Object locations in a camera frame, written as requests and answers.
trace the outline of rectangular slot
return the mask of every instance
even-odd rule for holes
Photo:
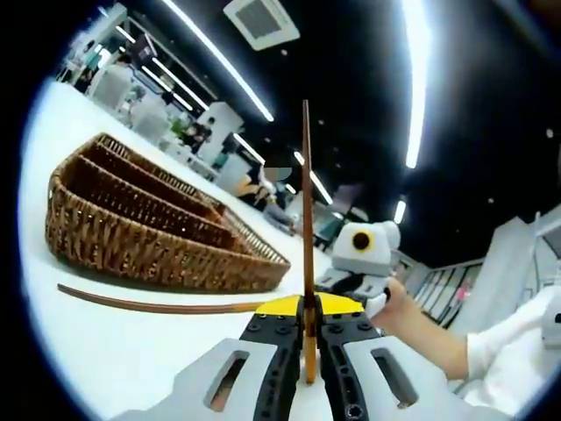
[[[343,350],[340,346],[332,346],[331,351],[333,352],[333,356],[339,366],[347,365],[347,359],[344,357]]]
[[[232,358],[230,358],[230,367],[218,384],[217,390],[208,405],[214,412],[224,411],[228,398],[230,397],[231,390],[234,387],[234,383],[236,382],[248,357],[249,353],[235,352],[232,355]]]
[[[372,355],[394,394],[397,407],[404,409],[417,402],[419,396],[394,356],[385,349],[377,349]]]
[[[348,403],[357,403],[357,388],[355,387],[352,377],[343,377],[344,391],[347,395]]]

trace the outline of wicker basket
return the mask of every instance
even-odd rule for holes
[[[290,268],[223,203],[107,134],[54,170],[46,241],[70,263],[189,290],[268,291]]]

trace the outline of chair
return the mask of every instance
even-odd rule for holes
[[[132,130],[156,146],[171,126],[165,112],[147,112],[135,120],[132,123]]]
[[[92,86],[89,97],[92,101],[116,116],[132,89],[132,81],[119,74],[106,72],[96,86]]]

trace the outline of ceiling light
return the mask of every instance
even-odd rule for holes
[[[244,138],[242,138],[239,134],[234,133],[234,139],[237,140],[241,146],[247,149],[247,152],[253,155],[253,157],[259,162],[259,164],[261,165],[265,164],[265,159],[263,159],[263,157],[259,155],[255,149],[249,146],[249,144],[244,140]]]
[[[298,151],[295,151],[295,158],[300,165],[304,165],[304,157]]]
[[[323,199],[325,199],[325,202],[327,202],[327,204],[332,204],[333,199],[331,198],[330,194],[327,192],[327,190],[323,186],[322,182],[319,181],[319,178],[317,178],[316,173],[314,173],[313,171],[310,171],[309,177],[312,179],[312,182],[316,185],[317,189],[319,190],[319,192],[323,196]]]
[[[144,36],[146,37],[146,41],[148,41],[148,46],[152,50],[152,54],[154,54],[154,56],[158,57],[158,52],[156,51],[156,48],[154,48],[154,44],[152,43],[152,40],[150,39],[148,34],[145,33]]]
[[[142,70],[144,70],[147,75],[152,77],[154,79],[154,81],[156,81],[166,92],[171,92],[172,91],[172,88],[167,83],[163,82],[157,75],[155,75],[152,70],[150,70],[146,66],[143,66]],[[183,105],[189,111],[193,110],[193,107],[187,101],[185,101],[183,98],[181,98],[179,95],[177,95],[176,93],[174,93],[174,98],[177,100],[178,103]]]
[[[158,60],[156,57],[152,57],[152,61],[156,66],[158,66],[162,70],[162,72],[164,72],[166,75],[171,77],[175,83],[181,86],[183,90],[185,90],[185,92],[187,92],[199,105],[201,105],[204,110],[207,110],[209,108],[209,106],[206,103],[204,103],[204,101],[201,98],[199,98],[199,96],[197,96],[195,92],[189,89],[185,83],[180,81],[179,78],[176,75],[174,75],[169,68],[164,66],[160,60]]]
[[[395,215],[394,215],[394,222],[396,224],[400,224],[403,220],[403,214],[405,213],[405,202],[400,200],[395,207]]]
[[[187,101],[185,101],[183,98],[181,98],[179,95],[177,95],[174,92],[174,98],[177,100],[178,103],[180,103],[181,105],[183,105],[185,108],[187,108],[189,111],[193,110],[193,107],[191,106],[190,103],[188,103]]]
[[[415,168],[423,136],[424,107],[429,60],[429,29],[423,15],[422,0],[401,0],[411,56],[411,121],[405,165]]]
[[[304,157],[302,156],[302,154],[300,152],[295,151],[295,158],[300,165],[304,165]],[[323,199],[325,199],[325,202],[327,202],[327,204],[332,204],[333,199],[331,199],[331,196],[329,195],[329,193],[327,192],[327,190],[323,186],[322,182],[320,182],[319,178],[317,178],[316,173],[314,173],[314,171],[310,171],[309,177],[312,179],[312,182],[316,185],[320,194],[323,196]]]
[[[150,70],[146,66],[143,66],[142,70],[144,70],[147,75],[152,77],[154,81],[156,81],[164,90],[166,90],[167,92],[171,92],[172,89],[167,85],[167,83],[163,82],[157,75],[153,73],[152,70]]]
[[[266,120],[271,122],[274,121],[273,115],[257,97],[253,89],[247,84],[244,78],[239,74],[239,72],[231,65],[231,63],[224,57],[224,55],[218,50],[218,48],[210,41],[210,39],[195,25],[189,16],[187,16],[177,5],[171,0],[160,0],[165,4],[173,13],[177,15],[181,21],[191,30],[191,32],[210,50],[210,52],[220,61],[224,68],[230,73],[234,80],[239,84],[239,86],[244,90],[244,92],[249,96],[255,106],[259,111],[265,116]]]
[[[117,31],[123,35],[125,38],[127,38],[132,44],[134,44],[135,42],[137,42],[127,31],[125,31],[122,27],[120,26],[115,26],[115,29],[117,29]]]

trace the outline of white table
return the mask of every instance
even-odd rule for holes
[[[176,137],[173,137],[172,139],[164,139],[163,141],[168,143],[168,146],[164,149],[164,151],[173,156],[176,161],[188,165],[193,169],[193,171],[210,182],[216,180],[218,172],[197,155],[192,153],[190,146],[183,145],[183,142]]]
[[[280,287],[272,293],[240,296],[158,293],[85,279],[59,263],[44,241],[47,181],[57,165],[99,132],[113,135],[230,206],[292,263]],[[237,338],[251,313],[180,316],[119,310],[64,295],[56,289],[58,282],[104,296],[167,304],[262,301],[302,292],[300,237],[279,232],[259,212],[175,162],[66,84],[46,86],[28,127],[18,206],[23,290],[39,340],[68,389],[101,419],[155,405],[170,393],[174,376],[189,363],[221,339]],[[315,251],[317,273],[329,264],[327,256]],[[299,385],[293,408],[293,421],[331,420],[321,379],[312,387]]]

